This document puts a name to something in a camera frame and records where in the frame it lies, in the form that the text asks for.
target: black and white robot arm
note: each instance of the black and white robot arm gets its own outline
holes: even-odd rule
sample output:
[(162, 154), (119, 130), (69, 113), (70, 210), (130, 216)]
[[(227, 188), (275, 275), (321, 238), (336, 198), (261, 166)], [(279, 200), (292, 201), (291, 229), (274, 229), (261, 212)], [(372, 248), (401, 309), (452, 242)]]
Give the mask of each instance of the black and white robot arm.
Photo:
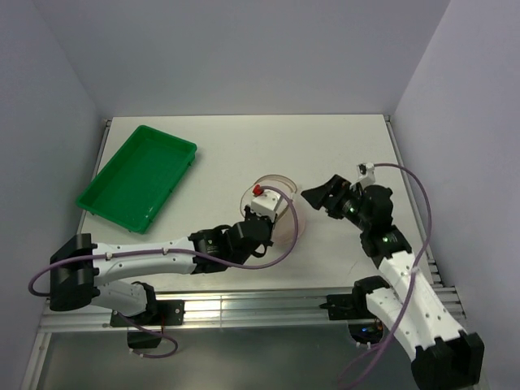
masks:
[(86, 254), (95, 259), (60, 266), (50, 272), (50, 309), (68, 311), (95, 305), (146, 324), (147, 319), (157, 314), (153, 287), (122, 279), (166, 273), (214, 273), (228, 268), (192, 253), (182, 253), (183, 250), (208, 254), (236, 265), (243, 265), (250, 256), (260, 258), (272, 245), (271, 234), (282, 200), (275, 191), (257, 190), (257, 196), (245, 207), (244, 221), (163, 243), (94, 244), (89, 234), (76, 235), (54, 254), (51, 264)]
[[(349, 315), (381, 320), (388, 329), (405, 309), (394, 336), (412, 362), (421, 390), (465, 388), (479, 381), (484, 345), (446, 310), (416, 263), (416, 255), (401, 231), (392, 224), (392, 190), (375, 184), (374, 164), (357, 167), (350, 183), (334, 175), (326, 184), (301, 195), (316, 210), (334, 219), (346, 218), (361, 230), (361, 244), (381, 276), (354, 284)], [(414, 290), (406, 303), (412, 274)]]

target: cable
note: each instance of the cable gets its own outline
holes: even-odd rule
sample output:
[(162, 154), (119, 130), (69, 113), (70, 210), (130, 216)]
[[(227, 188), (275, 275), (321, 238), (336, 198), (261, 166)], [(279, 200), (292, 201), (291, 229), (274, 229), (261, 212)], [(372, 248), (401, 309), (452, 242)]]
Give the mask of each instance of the cable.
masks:
[[(415, 256), (414, 264), (412, 265), (412, 269), (416, 269), (418, 264), (419, 264), (419, 262), (420, 262), (420, 260), (421, 260), (422, 255), (426, 251), (427, 246), (430, 244), (430, 239), (431, 239), (431, 206), (430, 206), (430, 200), (429, 200), (428, 195), (426, 193), (426, 189), (424, 188), (423, 183), (421, 183), (421, 180), (419, 180), (419, 178), (411, 170), (409, 170), (406, 167), (403, 167), (401, 165), (394, 164), (394, 163), (391, 163), (391, 162), (382, 162), (382, 163), (379, 163), (379, 164), (374, 164), (374, 167), (392, 167), (392, 168), (400, 169), (403, 172), (406, 172), (409, 176), (411, 176), (415, 180), (415, 182), (417, 183), (417, 186), (421, 190), (422, 196), (424, 197), (424, 202), (426, 204), (426, 210), (427, 210), (426, 237), (425, 237), (424, 242), (422, 243), (421, 249), (417, 253), (417, 256)], [(370, 372), (374, 369), (375, 365), (378, 363), (380, 358), (383, 356), (383, 353), (386, 351), (388, 345), (392, 341), (393, 336), (396, 334), (397, 328), (399, 327), (399, 325), (401, 323), (401, 320), (405, 316), (406, 309), (408, 309), (408, 305), (410, 304), (410, 301), (412, 299), (412, 294), (414, 292), (415, 277), (416, 277), (416, 273), (413, 272), (412, 275), (410, 276), (409, 288), (408, 288), (408, 292), (406, 293), (405, 301), (403, 302), (403, 307), (401, 308), (401, 311), (399, 312), (399, 315), (397, 315), (396, 322), (393, 324), (393, 327), (390, 330), (390, 332), (388, 333), (388, 336), (385, 337), (384, 340), (382, 340), (379, 343), (379, 347), (377, 349), (370, 349), (369, 351), (366, 351), (362, 355), (356, 357), (353, 361), (351, 361), (343, 369), (343, 372), (340, 375), (340, 380), (341, 380), (341, 377), (343, 375), (345, 375), (345, 373), (350, 369), (350, 367), (355, 362), (357, 362), (357, 361), (367, 357), (369, 354), (371, 354), (375, 350), (377, 350), (377, 354), (374, 356), (374, 358), (372, 359), (370, 364), (366, 367), (366, 369), (353, 382), (349, 383), (347, 385), (347, 387), (344, 388), (344, 390), (350, 390), (352, 388), (355, 388), (363, 380), (365, 380), (366, 377), (370, 374)]]
[[(205, 259), (210, 260), (212, 262), (218, 262), (218, 263), (223, 264), (224, 266), (227, 266), (227, 267), (241, 268), (241, 269), (244, 269), (244, 270), (262, 270), (264, 268), (273, 267), (276, 264), (278, 264), (279, 262), (281, 262), (282, 260), (284, 260), (293, 251), (294, 247), (296, 246), (296, 242), (298, 240), (298, 215), (297, 215), (296, 209), (294, 208), (293, 200), (290, 197), (288, 197), (285, 193), (283, 193), (281, 190), (279, 190), (279, 189), (277, 189), (275, 187), (271, 187), (270, 185), (262, 186), (261, 189), (264, 189), (264, 190), (268, 189), (268, 190), (271, 190), (271, 191), (274, 191), (274, 192), (278, 193), (287, 202), (288, 207), (291, 210), (291, 213), (292, 213), (292, 216), (293, 216), (294, 232), (292, 233), (291, 245), (276, 260), (273, 260), (272, 262), (268, 262), (266, 264), (260, 264), (260, 265), (257, 265), (257, 266), (246, 266), (244, 264), (235, 264), (234, 262), (228, 262), (228, 261), (223, 260), (221, 258), (216, 258), (214, 256), (210, 256), (209, 254), (197, 252), (195, 250), (190, 250), (190, 249), (173, 248), (173, 249), (169, 249), (167, 251), (167, 253), (171, 253), (171, 254), (191, 254), (193, 256), (198, 256), (199, 258), (205, 258)], [(130, 252), (113, 253), (112, 257), (113, 258), (124, 258), (124, 257), (129, 257), (129, 256), (143, 256), (143, 255), (149, 255), (149, 254), (165, 254), (165, 253), (164, 253), (162, 248), (161, 249), (147, 249), (147, 250), (134, 250), (134, 251), (130, 251)], [(28, 290), (29, 290), (29, 292), (32, 295), (34, 295), (36, 297), (48, 297), (50, 295), (49, 292), (39, 292), (39, 291), (36, 291), (34, 289), (34, 284), (37, 282), (38, 279), (40, 279), (40, 277), (42, 275), (44, 275), (45, 273), (47, 273), (49, 271), (52, 271), (55, 268), (59, 268), (59, 267), (62, 267), (62, 266), (65, 266), (67, 264), (71, 264), (71, 263), (74, 263), (74, 262), (84, 262), (84, 261), (88, 261), (88, 260), (99, 260), (99, 259), (104, 259), (104, 258), (106, 258), (105, 254), (88, 254), (88, 255), (84, 255), (84, 256), (75, 256), (74, 258), (66, 258), (66, 259), (60, 260), (58, 262), (53, 262), (52, 264), (50, 264), (46, 268), (38, 271), (31, 278), (31, 280), (29, 280)], [(151, 331), (151, 330), (146, 329), (146, 328), (144, 328), (144, 327), (142, 327), (140, 325), (137, 325), (136, 323), (134, 323), (132, 320), (128, 319), (127, 317), (125, 317), (121, 313), (118, 313), (118, 316), (121, 317), (123, 319), (123, 321), (126, 324), (128, 324), (129, 326), (134, 327), (134, 328), (140, 330), (141, 332), (148, 333), (149, 335), (157, 336), (157, 337), (161, 337), (163, 339), (169, 340), (175, 346), (174, 349), (171, 352), (165, 353), (165, 354), (162, 354), (162, 355), (150, 355), (150, 354), (142, 353), (142, 352), (139, 352), (139, 351), (133, 351), (135, 354), (137, 354), (137, 355), (139, 355), (139, 356), (141, 356), (143, 358), (150, 358), (150, 359), (168, 358), (171, 355), (173, 355), (177, 351), (177, 349), (179, 348), (179, 344), (177, 343), (177, 341), (173, 337), (168, 336), (168, 335), (163, 334), (163, 333), (156, 332), (156, 331)]]

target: green tray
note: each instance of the green tray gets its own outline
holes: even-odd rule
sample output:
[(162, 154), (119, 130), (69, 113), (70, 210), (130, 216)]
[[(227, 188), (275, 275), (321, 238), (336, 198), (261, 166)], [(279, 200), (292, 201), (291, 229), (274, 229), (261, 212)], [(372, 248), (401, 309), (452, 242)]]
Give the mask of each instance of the green tray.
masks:
[(196, 150), (192, 142), (139, 126), (76, 204), (142, 234), (195, 159)]

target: tabletop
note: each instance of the tabletop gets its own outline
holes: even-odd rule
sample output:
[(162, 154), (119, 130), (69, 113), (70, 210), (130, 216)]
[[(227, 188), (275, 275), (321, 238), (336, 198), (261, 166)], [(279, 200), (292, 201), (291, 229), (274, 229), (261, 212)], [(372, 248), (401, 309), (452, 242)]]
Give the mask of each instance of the tabletop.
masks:
[[(240, 200), (256, 179), (280, 174), (303, 189), (334, 174), (357, 179), (359, 163), (397, 163), (382, 115), (220, 115), (113, 118), (102, 150), (100, 171), (133, 131), (145, 124), (197, 144), (197, 155), (175, 192), (144, 235), (87, 214), (81, 231), (94, 242), (141, 244), (174, 240), (202, 229), (243, 220)], [(394, 223), (415, 252), (422, 244), (410, 199), (397, 169), (377, 168), (378, 184), (392, 189)], [(302, 202), (306, 226), (292, 254), (265, 270), (228, 269), (216, 274), (148, 275), (138, 278), (158, 291), (221, 292), (288, 288), (351, 287), (376, 275), (363, 253), (359, 231)], [(284, 247), (270, 248), (261, 264)], [(431, 280), (426, 258), (420, 264)]]

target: wall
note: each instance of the wall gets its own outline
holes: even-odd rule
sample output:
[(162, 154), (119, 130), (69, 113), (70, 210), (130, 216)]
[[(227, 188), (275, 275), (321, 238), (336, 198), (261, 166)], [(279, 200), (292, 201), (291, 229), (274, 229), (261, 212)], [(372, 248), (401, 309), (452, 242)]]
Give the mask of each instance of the wall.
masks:
[(92, 174), (101, 121), (29, 0), (0, 0), (0, 91), (0, 383), (11, 390), (43, 306), (27, 283), (75, 233), (74, 198)]
[(492, 388), (520, 380), (520, 2), (451, 2), (393, 117), (425, 180), (433, 250), (486, 343)]
[(35, 0), (106, 116), (391, 113), (449, 0)]

